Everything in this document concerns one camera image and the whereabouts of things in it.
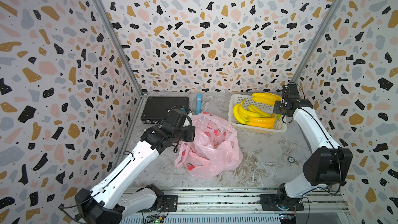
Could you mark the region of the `blue cylindrical tube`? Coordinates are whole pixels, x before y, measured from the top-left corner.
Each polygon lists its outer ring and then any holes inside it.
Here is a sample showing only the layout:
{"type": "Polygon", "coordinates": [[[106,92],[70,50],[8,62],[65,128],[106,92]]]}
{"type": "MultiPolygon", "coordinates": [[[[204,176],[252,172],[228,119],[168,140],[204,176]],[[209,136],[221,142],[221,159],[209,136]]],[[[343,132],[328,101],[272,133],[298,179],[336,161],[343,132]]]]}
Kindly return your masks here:
{"type": "Polygon", "coordinates": [[[198,115],[201,112],[202,99],[203,95],[201,93],[198,93],[196,99],[196,108],[195,108],[196,115],[198,115]]]}

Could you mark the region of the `white perforated plastic basket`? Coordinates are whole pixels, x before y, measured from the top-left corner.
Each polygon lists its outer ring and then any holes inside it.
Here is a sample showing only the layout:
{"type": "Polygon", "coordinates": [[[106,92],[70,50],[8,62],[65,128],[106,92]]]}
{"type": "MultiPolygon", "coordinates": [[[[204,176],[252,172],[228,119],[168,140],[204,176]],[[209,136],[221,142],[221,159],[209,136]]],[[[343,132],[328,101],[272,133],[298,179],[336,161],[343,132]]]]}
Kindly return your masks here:
{"type": "Polygon", "coordinates": [[[274,135],[287,130],[282,115],[274,114],[274,105],[281,97],[271,93],[255,93],[252,96],[231,96],[229,122],[236,130],[274,135]]]}

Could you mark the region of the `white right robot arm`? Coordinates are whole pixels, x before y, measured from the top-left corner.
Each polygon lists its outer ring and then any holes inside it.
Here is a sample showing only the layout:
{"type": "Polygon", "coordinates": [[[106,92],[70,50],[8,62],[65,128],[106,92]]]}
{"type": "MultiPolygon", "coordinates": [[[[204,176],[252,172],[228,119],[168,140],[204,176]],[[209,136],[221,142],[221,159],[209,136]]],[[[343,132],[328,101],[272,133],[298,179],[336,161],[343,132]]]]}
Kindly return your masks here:
{"type": "Polygon", "coordinates": [[[281,184],[275,194],[261,195],[260,202],[264,211],[301,211],[302,200],[308,193],[344,184],[353,154],[327,132],[312,103],[300,97],[298,84],[282,87],[282,100],[275,103],[274,113],[298,123],[312,154],[298,177],[281,184]]]}

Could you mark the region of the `yellow banana bunch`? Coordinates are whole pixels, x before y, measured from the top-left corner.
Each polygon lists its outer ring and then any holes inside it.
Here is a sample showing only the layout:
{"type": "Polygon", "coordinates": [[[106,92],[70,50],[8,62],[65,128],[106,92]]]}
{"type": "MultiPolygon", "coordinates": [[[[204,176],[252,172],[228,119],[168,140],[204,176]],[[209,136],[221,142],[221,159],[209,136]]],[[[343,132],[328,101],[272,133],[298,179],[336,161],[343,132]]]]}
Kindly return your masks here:
{"type": "Polygon", "coordinates": [[[246,125],[249,117],[257,117],[257,118],[269,118],[272,117],[269,114],[261,114],[254,109],[253,106],[250,106],[249,110],[243,108],[243,101],[241,103],[235,104],[233,106],[233,116],[238,121],[238,123],[246,125]]]}
{"type": "Polygon", "coordinates": [[[265,129],[274,129],[276,118],[269,117],[269,118],[257,118],[257,117],[249,117],[247,118],[248,121],[246,125],[258,128],[265,128],[265,129]]]}
{"type": "Polygon", "coordinates": [[[280,102],[282,98],[272,93],[253,93],[252,100],[258,103],[274,106],[276,102],[280,102]]]}

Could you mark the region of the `black ribbed carry case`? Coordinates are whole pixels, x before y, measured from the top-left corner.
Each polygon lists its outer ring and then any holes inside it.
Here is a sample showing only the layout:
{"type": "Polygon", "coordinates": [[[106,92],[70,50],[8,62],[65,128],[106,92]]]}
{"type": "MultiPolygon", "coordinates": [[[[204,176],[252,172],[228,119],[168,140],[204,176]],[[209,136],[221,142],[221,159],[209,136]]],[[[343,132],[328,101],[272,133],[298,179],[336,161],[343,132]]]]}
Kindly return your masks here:
{"type": "Polygon", "coordinates": [[[150,96],[147,99],[141,121],[143,124],[157,124],[167,117],[176,106],[189,106],[189,98],[182,96],[150,96]]]}

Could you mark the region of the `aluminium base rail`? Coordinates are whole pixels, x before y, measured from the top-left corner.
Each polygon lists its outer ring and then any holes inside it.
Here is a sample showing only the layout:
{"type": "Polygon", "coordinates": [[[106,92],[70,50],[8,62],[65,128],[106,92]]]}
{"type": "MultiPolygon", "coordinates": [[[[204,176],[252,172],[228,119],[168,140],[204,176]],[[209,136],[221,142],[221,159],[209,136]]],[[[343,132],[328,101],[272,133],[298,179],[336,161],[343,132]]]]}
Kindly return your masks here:
{"type": "Polygon", "coordinates": [[[275,188],[162,187],[175,196],[166,224],[353,224],[340,194],[315,190],[297,209],[283,211],[271,203],[275,188]]]}

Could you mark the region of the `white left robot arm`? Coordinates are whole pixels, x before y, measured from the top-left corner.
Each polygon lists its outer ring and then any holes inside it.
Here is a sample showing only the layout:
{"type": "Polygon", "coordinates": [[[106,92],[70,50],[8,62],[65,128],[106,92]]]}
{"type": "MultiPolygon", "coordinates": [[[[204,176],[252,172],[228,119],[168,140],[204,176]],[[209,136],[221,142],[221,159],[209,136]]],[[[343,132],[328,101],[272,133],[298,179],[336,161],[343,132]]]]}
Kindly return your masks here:
{"type": "Polygon", "coordinates": [[[178,150],[179,142],[192,143],[195,127],[188,107],[172,107],[160,123],[146,129],[132,151],[124,151],[125,159],[92,189],[81,189],[75,195],[77,224],[119,224],[137,212],[158,215],[168,211],[164,193],[151,184],[125,197],[124,193],[139,174],[167,148],[178,150]]]}

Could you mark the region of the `pink plastic bag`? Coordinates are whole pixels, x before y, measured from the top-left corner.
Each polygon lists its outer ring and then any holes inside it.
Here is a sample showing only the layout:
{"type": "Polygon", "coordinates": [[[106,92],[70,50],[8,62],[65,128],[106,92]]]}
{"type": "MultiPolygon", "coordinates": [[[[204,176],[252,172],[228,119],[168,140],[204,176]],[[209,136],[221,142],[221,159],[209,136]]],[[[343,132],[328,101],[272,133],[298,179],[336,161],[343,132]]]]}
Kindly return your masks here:
{"type": "Polygon", "coordinates": [[[200,113],[192,116],[192,124],[194,141],[179,144],[175,167],[186,168],[191,176],[199,179],[209,179],[239,167],[243,153],[237,131],[227,120],[200,113]]]}

